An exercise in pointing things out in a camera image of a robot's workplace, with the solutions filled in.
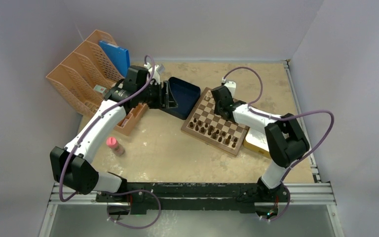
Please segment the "dark blue tray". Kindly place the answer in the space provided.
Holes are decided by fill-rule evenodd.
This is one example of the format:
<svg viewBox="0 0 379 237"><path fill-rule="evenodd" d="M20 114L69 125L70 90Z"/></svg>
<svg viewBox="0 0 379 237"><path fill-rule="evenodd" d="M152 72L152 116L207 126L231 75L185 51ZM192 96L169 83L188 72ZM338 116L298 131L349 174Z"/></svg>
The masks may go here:
<svg viewBox="0 0 379 237"><path fill-rule="evenodd" d="M200 87L176 77L169 78L170 89L178 107L162 111L186 120L201 95Z"/></svg>

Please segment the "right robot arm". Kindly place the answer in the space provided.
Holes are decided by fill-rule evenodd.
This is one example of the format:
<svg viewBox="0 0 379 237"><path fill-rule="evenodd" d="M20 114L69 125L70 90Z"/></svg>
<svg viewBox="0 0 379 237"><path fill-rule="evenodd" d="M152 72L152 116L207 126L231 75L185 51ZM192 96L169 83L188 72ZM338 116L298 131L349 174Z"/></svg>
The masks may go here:
<svg viewBox="0 0 379 237"><path fill-rule="evenodd" d="M300 160L310 148L298 121L293 114L274 116L251 108L243 101L234 101L224 85L212 89L211 93L215 114L265 135L272 162L258 179L257 194L264 201L271 200L282 185L289 166Z"/></svg>

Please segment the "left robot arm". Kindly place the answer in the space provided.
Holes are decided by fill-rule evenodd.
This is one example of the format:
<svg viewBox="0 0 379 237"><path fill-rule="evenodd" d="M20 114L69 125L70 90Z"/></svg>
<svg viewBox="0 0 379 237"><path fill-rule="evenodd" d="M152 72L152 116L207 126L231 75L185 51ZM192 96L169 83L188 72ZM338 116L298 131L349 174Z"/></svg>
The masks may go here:
<svg viewBox="0 0 379 237"><path fill-rule="evenodd" d="M55 181L80 194L100 191L107 192L116 202L126 199L126 179L98 172L91 163L114 127L139 104L146 104L151 109L177 106L169 81L160 80L163 71L163 65L150 63L128 68L126 78L105 94L98 111L83 130L63 148L54 147L50 152Z"/></svg>

